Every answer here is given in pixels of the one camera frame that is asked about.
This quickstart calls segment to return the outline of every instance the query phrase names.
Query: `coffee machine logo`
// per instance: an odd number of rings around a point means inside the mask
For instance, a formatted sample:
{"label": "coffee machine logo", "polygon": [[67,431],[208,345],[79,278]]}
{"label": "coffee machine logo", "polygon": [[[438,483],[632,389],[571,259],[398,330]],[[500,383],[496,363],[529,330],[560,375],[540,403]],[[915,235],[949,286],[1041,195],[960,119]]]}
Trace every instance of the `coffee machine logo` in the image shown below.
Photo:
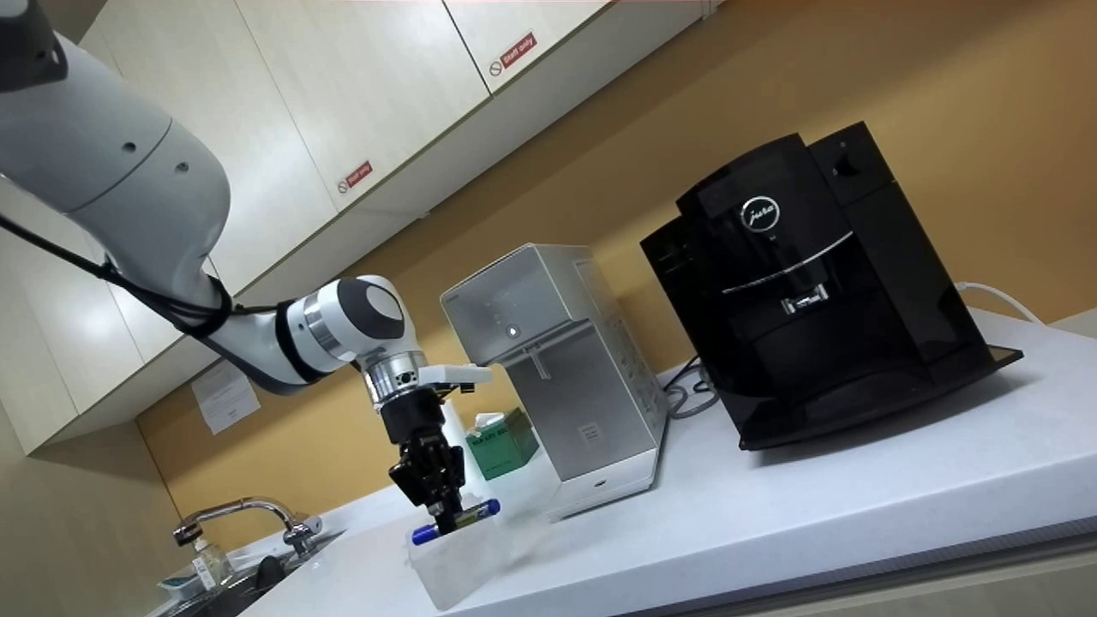
{"label": "coffee machine logo", "polygon": [[742,223],[749,231],[771,231],[782,223],[782,203],[771,195],[751,195],[742,204]]}

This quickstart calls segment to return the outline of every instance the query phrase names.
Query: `cabinet label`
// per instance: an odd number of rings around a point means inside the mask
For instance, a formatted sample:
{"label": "cabinet label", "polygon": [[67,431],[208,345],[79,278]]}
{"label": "cabinet label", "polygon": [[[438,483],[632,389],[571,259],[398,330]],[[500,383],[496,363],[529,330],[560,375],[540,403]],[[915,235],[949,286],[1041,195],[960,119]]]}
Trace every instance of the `cabinet label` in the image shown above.
{"label": "cabinet label", "polygon": [[375,173],[375,164],[371,162],[363,162],[363,164],[358,164],[343,180],[340,180],[340,190],[349,190],[349,187],[358,187],[363,177],[371,177]]}
{"label": "cabinet label", "polygon": [[519,43],[511,43],[496,60],[492,60],[492,70],[500,76],[507,70],[515,60],[523,60],[523,55],[529,55],[532,48],[540,48],[540,37],[529,32],[525,37],[519,37]]}

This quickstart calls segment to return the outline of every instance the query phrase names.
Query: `wall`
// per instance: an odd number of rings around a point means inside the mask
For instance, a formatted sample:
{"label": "wall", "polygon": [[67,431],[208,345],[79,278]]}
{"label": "wall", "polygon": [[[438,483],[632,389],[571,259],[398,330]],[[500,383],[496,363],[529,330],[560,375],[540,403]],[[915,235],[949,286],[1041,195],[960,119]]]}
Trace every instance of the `wall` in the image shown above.
{"label": "wall", "polygon": [[[782,132],[869,119],[953,278],[1046,318],[1097,306],[1097,2],[736,0],[454,195],[352,269],[405,292],[432,359],[459,359],[438,292],[525,239],[590,243],[652,366],[689,357],[637,239],[673,198]],[[496,375],[462,412],[511,403]],[[141,417],[182,510],[274,493],[322,510],[384,485],[381,420],[352,372],[208,437],[189,389]],[[220,529],[226,540],[267,532]]]}
{"label": "wall", "polygon": [[0,412],[0,613],[148,613],[156,582],[189,557],[175,521],[133,425],[23,459]]}

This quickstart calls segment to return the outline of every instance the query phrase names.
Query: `silver appliance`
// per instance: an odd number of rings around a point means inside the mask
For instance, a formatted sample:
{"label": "silver appliance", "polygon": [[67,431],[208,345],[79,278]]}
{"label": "silver appliance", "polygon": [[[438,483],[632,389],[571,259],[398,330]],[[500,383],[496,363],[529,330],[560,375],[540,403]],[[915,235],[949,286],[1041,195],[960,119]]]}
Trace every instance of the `silver appliance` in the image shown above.
{"label": "silver appliance", "polygon": [[472,363],[500,363],[575,514],[654,483],[669,403],[584,245],[525,243],[443,295]]}

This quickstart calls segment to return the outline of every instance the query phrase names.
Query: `coffee machine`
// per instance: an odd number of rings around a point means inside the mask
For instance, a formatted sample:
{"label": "coffee machine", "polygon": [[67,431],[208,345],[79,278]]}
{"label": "coffee machine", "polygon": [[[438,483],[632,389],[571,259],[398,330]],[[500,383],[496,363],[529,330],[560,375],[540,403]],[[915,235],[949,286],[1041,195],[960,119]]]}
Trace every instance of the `coffee machine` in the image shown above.
{"label": "coffee machine", "polygon": [[717,167],[641,245],[743,450],[912,412],[1021,357],[985,342],[864,124]]}
{"label": "coffee machine", "polygon": [[588,245],[525,243],[443,292],[472,363],[500,363],[580,514],[660,476],[669,399]]}

